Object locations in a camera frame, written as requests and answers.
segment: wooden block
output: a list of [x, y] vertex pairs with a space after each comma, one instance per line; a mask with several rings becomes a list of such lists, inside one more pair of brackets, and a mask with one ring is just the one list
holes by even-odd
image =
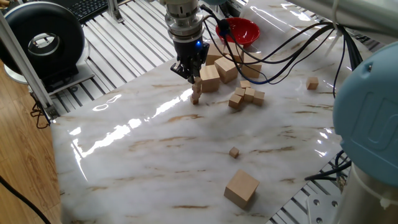
[[193, 105], [197, 105], [197, 104], [199, 104], [199, 99], [194, 99], [194, 98], [192, 98], [192, 96], [191, 96], [191, 103], [192, 103]]
[[196, 86], [201, 86], [201, 83], [203, 82], [203, 80], [200, 77], [195, 77], [194, 81], [195, 81], [194, 85]]
[[318, 87], [319, 81], [317, 77], [310, 77], [307, 79], [307, 89], [308, 90], [316, 90]]
[[[229, 46], [231, 47], [231, 51], [232, 51], [233, 57], [235, 58], [235, 61], [242, 62], [241, 58], [244, 60], [244, 52], [239, 47], [238, 47], [238, 50], [236, 50], [236, 46], [233, 43], [229, 43]], [[227, 47], [224, 48], [224, 55], [226, 55], [226, 56], [228, 55], [227, 57], [231, 58]]]
[[[220, 48], [221, 52], [223, 52], [224, 46], [220, 44], [218, 47]], [[206, 65], [214, 65], [214, 62], [221, 57], [223, 57], [223, 55], [220, 54], [216, 46], [214, 44], [210, 44], [206, 58]]]
[[229, 155], [236, 159], [239, 155], [239, 149], [233, 147], [231, 150], [229, 150]]
[[242, 96], [238, 96], [238, 95], [233, 94], [231, 96], [231, 98], [229, 99], [228, 106], [230, 106], [230, 107], [232, 107], [234, 109], [238, 109], [239, 106], [242, 103], [242, 100], [243, 100]]
[[199, 92], [199, 93], [193, 92], [193, 93], [192, 93], [192, 98], [193, 98], [194, 100], [199, 100], [200, 95], [201, 95], [201, 92]]
[[264, 102], [264, 95], [265, 93], [261, 91], [256, 91], [254, 93], [253, 103], [255, 105], [262, 106], [262, 103]]
[[[255, 56], [256, 58], [262, 58], [261, 53], [250, 53], [251, 55]], [[251, 62], [256, 62], [257, 60], [245, 55], [243, 62], [245, 63], [251, 63]], [[242, 67], [242, 72], [244, 73], [245, 76], [249, 78], [259, 78], [260, 77], [260, 71], [262, 67], [262, 62], [255, 63], [253, 65], [243, 65]]]
[[192, 85], [192, 90], [194, 93], [200, 93], [201, 92], [201, 86], [197, 86], [195, 84]]
[[222, 57], [217, 59], [214, 65], [223, 83], [229, 83], [238, 77], [238, 69], [235, 67], [235, 64], [227, 58]]
[[200, 70], [200, 78], [202, 79], [202, 93], [211, 93], [220, 87], [220, 76], [218, 75], [215, 65], [208, 65]]
[[250, 103], [253, 102], [255, 93], [256, 91], [252, 88], [246, 88], [246, 90], [244, 91], [243, 100]]
[[241, 88], [250, 88], [250, 82], [245, 80], [245, 81], [241, 81]]
[[225, 187], [224, 196], [244, 209], [259, 184], [258, 180], [240, 169]]
[[238, 88], [238, 87], [236, 87], [236, 89], [235, 89], [235, 95], [238, 95], [238, 96], [244, 96], [244, 89], [242, 89], [242, 88]]

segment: metal bracket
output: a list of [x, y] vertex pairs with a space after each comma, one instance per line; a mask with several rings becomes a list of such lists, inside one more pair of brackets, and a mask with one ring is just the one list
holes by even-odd
[[54, 120], [58, 118], [60, 115], [58, 114], [57, 110], [55, 109], [55, 106], [49, 106], [45, 109], [45, 112], [50, 116], [51, 120]]
[[108, 13], [116, 22], [124, 22], [119, 10], [118, 0], [108, 0]]
[[340, 203], [340, 196], [310, 195], [307, 199], [310, 224], [331, 224]]
[[25, 52], [23, 51], [2, 13], [0, 13], [0, 39], [6, 46], [15, 63], [17, 63], [21, 73], [25, 76], [28, 84], [32, 88], [42, 106], [45, 109], [49, 106], [53, 106], [49, 94], [45, 90], [41, 80], [36, 74], [36, 71], [33, 69], [32, 64], [26, 57]]

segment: red bowl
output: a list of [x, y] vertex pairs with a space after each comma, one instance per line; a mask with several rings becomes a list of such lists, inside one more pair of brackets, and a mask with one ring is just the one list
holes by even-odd
[[[227, 18], [226, 20], [229, 23], [231, 32], [235, 36], [236, 41], [243, 45], [243, 47], [249, 47], [260, 37], [260, 28], [252, 21], [238, 17]], [[223, 40], [219, 34], [220, 28], [218, 28], [218, 26], [216, 26], [216, 33], [218, 37]], [[227, 35], [226, 40], [233, 43], [229, 35]]]

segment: white marble surface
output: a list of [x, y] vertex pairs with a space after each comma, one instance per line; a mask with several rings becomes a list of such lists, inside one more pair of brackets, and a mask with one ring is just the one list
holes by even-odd
[[[313, 23], [282, 1], [254, 1], [246, 10], [244, 17], [261, 27], [254, 46], [264, 52]], [[280, 84], [254, 86], [266, 93], [263, 107], [228, 107], [238, 80], [202, 94], [194, 106], [190, 84], [167, 62], [58, 118], [51, 128], [65, 215], [96, 224], [265, 223], [340, 150], [331, 86], [341, 44], [325, 58], [331, 41]], [[348, 67], [346, 57], [338, 85]], [[279, 68], [262, 70], [272, 75]], [[315, 91], [305, 89], [310, 76], [320, 80]], [[237, 159], [228, 155], [233, 146]], [[260, 181], [246, 210], [223, 197], [238, 169]]]

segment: wooden floor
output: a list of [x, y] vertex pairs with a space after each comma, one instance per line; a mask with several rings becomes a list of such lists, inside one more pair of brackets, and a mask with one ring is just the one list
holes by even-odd
[[[30, 117], [34, 100], [26, 85], [12, 81], [0, 61], [0, 175], [35, 204], [51, 223], [59, 222], [60, 194], [50, 128]], [[42, 220], [0, 185], [0, 224]]]

